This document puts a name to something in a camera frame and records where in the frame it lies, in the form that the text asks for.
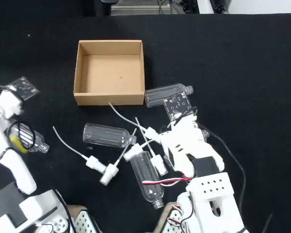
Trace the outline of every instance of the clear plastic bottle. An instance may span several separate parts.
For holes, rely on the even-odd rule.
[[[44,137],[40,133],[38,133],[37,131],[34,131],[34,134],[35,134],[35,143],[34,143],[34,146],[29,149],[29,151],[30,152],[38,152],[39,151],[41,153],[47,153],[49,150],[49,145],[44,142]],[[11,135],[17,136],[18,139],[21,140],[22,143],[27,148],[30,147],[33,143],[33,133],[30,130],[30,128],[23,123],[20,123],[19,126],[18,126],[18,124],[14,125],[11,128],[10,137],[11,137]]]
[[[148,151],[143,151],[134,156],[130,160],[132,169],[135,172],[137,181],[139,183],[141,192],[144,198],[151,202],[155,209],[162,208],[164,203],[162,198],[164,196],[164,189],[160,184],[143,185],[142,181],[158,181],[159,176],[156,169],[153,167],[150,154]]]
[[[83,142],[108,147],[124,148],[136,143],[136,136],[132,136],[125,129],[87,123],[83,131]]]
[[[175,95],[179,92],[185,91],[187,95],[193,93],[192,86],[185,86],[181,83],[177,83],[170,86],[162,86],[151,90],[145,91],[145,103],[148,108],[163,105],[163,99],[168,96]]]

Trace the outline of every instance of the circuit board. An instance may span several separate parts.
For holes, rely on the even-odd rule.
[[[165,98],[163,103],[170,121],[176,120],[192,107],[184,91]]]

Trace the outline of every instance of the cardboard box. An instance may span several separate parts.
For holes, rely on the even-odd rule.
[[[74,97],[78,105],[143,104],[141,40],[80,40]]]

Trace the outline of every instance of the bottle cap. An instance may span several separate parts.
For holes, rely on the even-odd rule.
[[[152,165],[156,168],[156,170],[159,172],[160,176],[163,176],[168,173],[164,161],[160,154],[157,154],[151,158]]]
[[[91,169],[99,171],[101,174],[103,174],[106,170],[106,166],[92,155],[88,158],[86,165]]]
[[[113,165],[109,164],[105,170],[105,173],[102,175],[100,179],[100,183],[104,186],[107,186],[110,180],[118,173],[118,168]]]
[[[126,162],[128,162],[132,157],[134,157],[137,154],[140,154],[141,152],[143,152],[144,150],[142,149],[142,147],[140,146],[139,143],[136,143],[135,145],[133,145],[129,151],[127,151],[124,154],[124,159],[126,160]]]
[[[147,130],[145,131],[145,136],[149,139],[153,139],[158,144],[161,143],[160,135],[155,131],[155,129],[151,127],[147,128]]]

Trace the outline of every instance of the black cloth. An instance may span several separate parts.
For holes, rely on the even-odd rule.
[[[134,129],[109,106],[76,104],[72,88],[80,39],[141,39],[146,88],[192,85],[198,120],[225,140],[247,174],[243,220],[248,230],[261,232],[273,212],[268,232],[291,232],[291,15],[0,22],[0,84],[26,76],[41,91],[25,103],[21,116],[50,144],[47,154],[23,155],[38,185],[35,193],[58,189],[67,203],[86,206],[105,233],[145,232],[154,229],[162,210],[144,200],[130,164],[122,161],[104,187],[101,175],[52,130],[56,126],[72,147],[108,164],[121,150],[87,149],[81,136],[85,123]],[[117,109],[130,119],[138,116],[145,127],[159,130],[168,124],[164,107]],[[209,141],[224,159],[238,201],[241,172],[220,142]],[[0,187],[3,172],[8,174],[0,168]],[[165,188],[164,201],[175,201],[184,188],[185,183]]]

